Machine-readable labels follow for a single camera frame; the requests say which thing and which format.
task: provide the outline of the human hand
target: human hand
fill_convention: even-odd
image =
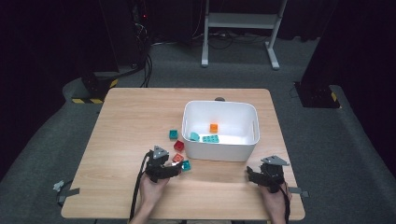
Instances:
[[[168,182],[169,178],[159,179],[157,183],[154,183],[146,174],[143,174],[140,177],[139,189],[141,203],[130,224],[145,224],[148,222],[149,216],[154,209],[155,204],[157,204],[163,196],[163,190]]]
[[[285,182],[280,185],[285,193],[288,194],[289,201],[291,200],[291,193],[288,189],[288,184]],[[271,218],[273,224],[283,224],[286,223],[285,213],[286,205],[285,198],[281,190],[277,193],[271,193],[269,189],[265,186],[259,185],[260,192],[262,193],[262,198],[264,200],[264,206],[266,212]]]
[[[139,186],[141,203],[153,207],[163,196],[163,190],[168,182],[169,178],[166,178],[159,179],[157,183],[154,183],[148,175],[143,174]]]

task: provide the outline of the black base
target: black base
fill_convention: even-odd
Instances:
[[[300,96],[303,107],[314,108],[340,108],[334,92],[327,88],[308,89],[301,86],[300,82],[295,82],[294,87]]]
[[[88,90],[82,81],[78,83],[72,96],[72,101],[77,104],[102,104],[108,91],[117,83],[116,79],[98,81],[100,88]]]

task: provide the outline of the black cable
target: black cable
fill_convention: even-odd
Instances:
[[[251,40],[238,40],[238,38],[252,38],[252,39]],[[264,42],[267,39],[268,39],[268,36],[262,36],[262,35],[251,35],[251,36],[238,35],[233,38],[233,42],[240,43],[240,44],[255,44],[255,43]]]
[[[272,182],[274,182],[274,184],[278,187],[278,189],[280,189],[280,191],[283,194],[283,199],[285,201],[285,220],[286,220],[286,224],[289,223],[289,216],[290,216],[290,200],[289,200],[289,196],[288,194],[280,187],[280,185],[278,183],[276,183],[276,181],[271,177],[271,175],[268,173],[268,171],[265,170],[265,173],[267,173],[267,175],[270,177],[270,180]],[[286,183],[286,181],[284,181],[285,185],[286,185],[286,190],[288,190],[288,184]]]
[[[196,29],[195,29],[195,31],[194,31],[194,33],[192,34],[192,38],[194,38],[194,36],[195,36],[195,34],[197,33],[197,31],[198,31],[198,28],[199,28],[199,25],[201,24],[201,18],[202,18],[202,14],[203,14],[203,4],[204,4],[204,0],[201,0],[201,9],[200,9],[200,12],[199,12],[199,19],[198,19],[198,24],[197,24],[197,27],[196,27]]]
[[[152,73],[152,60],[149,55],[147,55],[145,62],[145,79],[140,85],[140,88],[147,88],[149,86],[149,79],[151,78]]]
[[[145,162],[146,162],[146,159],[148,158],[148,156],[149,156],[149,152],[146,153],[145,158],[142,161],[142,165],[140,166],[139,174],[137,175],[136,183],[134,184],[134,197],[132,199],[131,215],[129,217],[130,221],[132,220],[132,218],[134,218],[134,209],[136,207],[137,192],[139,191],[139,187],[140,187],[140,178],[142,177],[142,175],[144,173],[143,167],[145,166]]]
[[[216,37],[218,40],[228,40],[228,39],[230,39],[231,41],[228,43],[228,45],[226,45],[225,47],[222,47],[222,48],[218,48],[218,47],[215,47],[215,46],[207,43],[207,45],[209,47],[211,47],[212,49],[227,49],[233,44],[233,37],[227,31],[225,31],[225,33],[223,33],[223,34],[214,35],[214,37]]]
[[[225,2],[225,0],[222,0],[221,6],[219,8],[219,12],[221,12],[223,10],[224,2]]]
[[[289,90],[289,96],[290,96],[291,99],[292,99],[292,98],[298,98],[298,97],[299,97],[298,94],[297,94],[296,96],[291,95],[291,91],[294,90],[294,89],[296,89],[295,86],[293,86],[293,87]]]

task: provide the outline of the black curtain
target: black curtain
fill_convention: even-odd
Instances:
[[[36,130],[63,104],[78,77],[57,32],[60,1],[1,1],[0,178]]]
[[[368,11],[337,73],[340,85],[378,154],[396,176],[396,1],[348,0]]]
[[[338,0],[289,0],[278,37],[303,41],[321,37]]]

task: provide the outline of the cyan block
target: cyan block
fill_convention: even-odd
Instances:
[[[191,133],[190,140],[198,142],[199,141],[199,134],[198,133]]]
[[[170,139],[177,139],[177,130],[169,131],[169,138]]]
[[[209,136],[204,136],[202,138],[203,142],[206,143],[218,143],[219,142],[219,136],[214,134],[214,135],[209,135]]]
[[[189,161],[183,161],[183,165],[181,166],[181,171],[189,171],[191,169]]]

